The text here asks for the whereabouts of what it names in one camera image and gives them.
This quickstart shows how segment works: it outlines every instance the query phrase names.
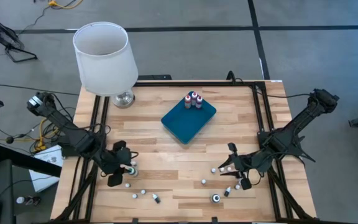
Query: silver lamp base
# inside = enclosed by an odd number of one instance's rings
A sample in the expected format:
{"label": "silver lamp base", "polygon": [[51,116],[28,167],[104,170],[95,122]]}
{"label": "silver lamp base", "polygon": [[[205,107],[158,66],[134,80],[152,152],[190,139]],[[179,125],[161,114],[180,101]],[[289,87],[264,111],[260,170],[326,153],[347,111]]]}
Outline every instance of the silver lamp base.
{"label": "silver lamp base", "polygon": [[135,95],[132,90],[127,90],[124,93],[112,96],[111,101],[118,108],[128,108],[134,103]]}

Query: wooden tabletop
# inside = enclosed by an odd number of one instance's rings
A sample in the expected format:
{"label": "wooden tabletop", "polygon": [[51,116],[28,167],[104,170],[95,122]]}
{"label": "wooden tabletop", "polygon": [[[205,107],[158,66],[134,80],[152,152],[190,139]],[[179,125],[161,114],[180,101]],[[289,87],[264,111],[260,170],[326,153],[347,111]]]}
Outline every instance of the wooden tabletop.
{"label": "wooden tabletop", "polygon": [[[285,96],[283,83],[266,82],[266,86],[269,95]],[[238,180],[220,176],[219,171],[215,174],[210,171],[227,159],[229,142],[236,144],[239,154],[259,149],[256,137],[259,128],[250,88],[134,87],[132,90],[136,100],[131,107],[119,109],[112,103],[109,105],[106,124],[110,125],[111,132],[108,134],[108,149],[114,142],[125,140],[127,147],[139,152],[134,159],[138,163],[139,175],[124,175],[123,184],[116,187],[108,187],[107,178],[99,176],[92,222],[131,222],[133,218],[139,218],[140,222],[210,222],[211,217],[217,217],[221,222],[274,220],[266,177],[249,190],[235,190]],[[202,95],[217,113],[189,144],[183,145],[162,126],[160,120],[189,91]],[[75,113],[76,125],[89,125],[93,101],[94,95],[82,89]],[[269,102],[275,127],[286,125],[291,120],[287,99],[269,97]],[[51,218],[58,216],[67,206],[75,163],[76,158],[64,162]],[[283,168],[289,191],[309,215],[315,216],[302,163],[287,156]],[[202,179],[206,179],[206,185],[201,184]],[[259,180],[254,170],[250,172],[250,180],[252,183]],[[125,183],[130,183],[131,187],[125,188]],[[229,186],[232,192],[226,198],[223,193]],[[140,193],[142,189],[147,191],[145,195]],[[282,195],[277,191],[282,216],[285,216]],[[160,204],[153,200],[152,193],[160,197]],[[132,194],[137,194],[138,198],[133,199]],[[219,194],[221,202],[211,203],[209,198],[212,194]],[[82,206],[80,217],[84,214],[85,206]]]}

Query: white lampshade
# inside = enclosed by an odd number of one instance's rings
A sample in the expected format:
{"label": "white lampshade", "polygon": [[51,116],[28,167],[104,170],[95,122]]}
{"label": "white lampshade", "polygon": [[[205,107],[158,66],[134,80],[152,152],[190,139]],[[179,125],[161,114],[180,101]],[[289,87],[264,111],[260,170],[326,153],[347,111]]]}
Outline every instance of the white lampshade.
{"label": "white lampshade", "polygon": [[86,90],[111,96],[134,86],[139,74],[124,28],[111,22],[94,22],[75,33],[73,44]]}

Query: gray floor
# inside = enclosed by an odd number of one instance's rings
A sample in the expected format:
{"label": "gray floor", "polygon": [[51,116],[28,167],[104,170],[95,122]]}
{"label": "gray floor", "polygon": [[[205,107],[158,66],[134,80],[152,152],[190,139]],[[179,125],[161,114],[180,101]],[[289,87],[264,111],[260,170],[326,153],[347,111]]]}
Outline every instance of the gray floor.
{"label": "gray floor", "polygon": [[[260,26],[358,25],[355,0],[254,0]],[[13,29],[33,23],[45,1],[0,0],[0,21]],[[73,10],[46,10],[34,29],[72,29],[89,22],[111,21],[124,27],[250,26],[245,0],[99,0],[84,1]],[[358,30],[261,32],[271,79],[283,80],[288,95],[325,88],[341,97],[333,114],[321,116],[302,134],[303,148],[317,163],[307,162],[311,192],[323,220],[358,223]],[[21,39],[38,61],[14,64],[0,56],[0,84],[78,93],[80,80],[72,34],[23,34]],[[139,73],[171,74],[174,79],[225,78],[233,70],[243,79],[261,79],[252,31],[130,33]],[[25,108],[32,90],[0,87],[0,127],[22,133],[39,122]],[[59,95],[75,106],[77,96]],[[289,100],[293,115],[306,105]],[[15,147],[27,149],[17,143]],[[24,170],[16,178],[28,178]],[[47,220],[53,188],[42,209],[19,215],[18,223]]]}

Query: teal tray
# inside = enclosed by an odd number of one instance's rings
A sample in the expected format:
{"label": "teal tray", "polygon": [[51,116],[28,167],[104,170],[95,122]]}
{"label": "teal tray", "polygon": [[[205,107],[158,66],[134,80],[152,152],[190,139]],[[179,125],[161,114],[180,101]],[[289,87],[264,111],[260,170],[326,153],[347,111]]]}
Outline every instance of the teal tray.
{"label": "teal tray", "polygon": [[185,108],[185,98],[172,108],[162,119],[161,123],[183,144],[188,144],[194,136],[215,115],[216,109],[203,100],[201,109],[192,106]]}

